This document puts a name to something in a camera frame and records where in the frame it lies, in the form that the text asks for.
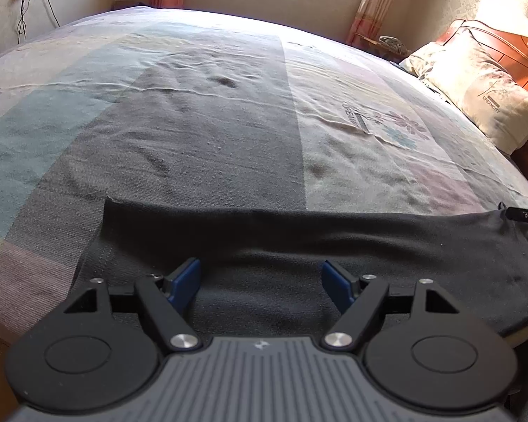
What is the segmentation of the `pink checked right curtain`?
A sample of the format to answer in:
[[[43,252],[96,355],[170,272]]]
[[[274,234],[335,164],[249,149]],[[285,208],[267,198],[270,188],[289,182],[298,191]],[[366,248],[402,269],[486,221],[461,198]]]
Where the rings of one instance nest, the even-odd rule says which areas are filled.
[[[360,36],[376,39],[392,2],[393,0],[360,1],[345,43],[356,47]]]

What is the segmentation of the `cream printed pillow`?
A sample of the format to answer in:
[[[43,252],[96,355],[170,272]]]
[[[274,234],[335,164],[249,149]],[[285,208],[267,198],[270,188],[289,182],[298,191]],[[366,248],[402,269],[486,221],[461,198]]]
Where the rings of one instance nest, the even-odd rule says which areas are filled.
[[[503,153],[511,155],[528,141],[528,91],[467,28],[445,45],[422,46],[400,66],[444,94]]]

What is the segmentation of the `dark grey trousers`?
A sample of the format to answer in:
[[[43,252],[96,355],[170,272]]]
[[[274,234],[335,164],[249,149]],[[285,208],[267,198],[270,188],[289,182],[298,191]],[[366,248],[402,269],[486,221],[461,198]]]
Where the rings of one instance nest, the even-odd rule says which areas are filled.
[[[394,293],[430,278],[496,332],[528,325],[528,223],[506,207],[469,215],[166,208],[109,199],[75,271],[126,285],[199,259],[187,319],[208,335],[319,337],[337,309],[321,286],[335,262]]]

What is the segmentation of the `pastel patchwork bed sheet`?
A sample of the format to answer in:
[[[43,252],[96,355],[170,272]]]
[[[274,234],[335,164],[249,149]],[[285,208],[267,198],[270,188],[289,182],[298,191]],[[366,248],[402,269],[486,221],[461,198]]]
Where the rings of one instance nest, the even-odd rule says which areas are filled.
[[[389,62],[271,23],[123,9],[0,55],[0,337],[62,301],[107,197],[460,215],[528,180]]]

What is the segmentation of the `wooden bedside table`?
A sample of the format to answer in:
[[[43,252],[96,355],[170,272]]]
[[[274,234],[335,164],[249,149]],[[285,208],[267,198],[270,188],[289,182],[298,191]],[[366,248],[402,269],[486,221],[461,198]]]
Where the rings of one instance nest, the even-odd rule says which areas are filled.
[[[358,35],[355,38],[353,46],[357,49],[370,53],[370,55],[375,55],[376,57],[395,63],[401,62],[404,58],[408,56],[407,53],[405,55],[402,55],[398,51],[389,48],[385,44],[377,40],[370,39],[363,35]]]

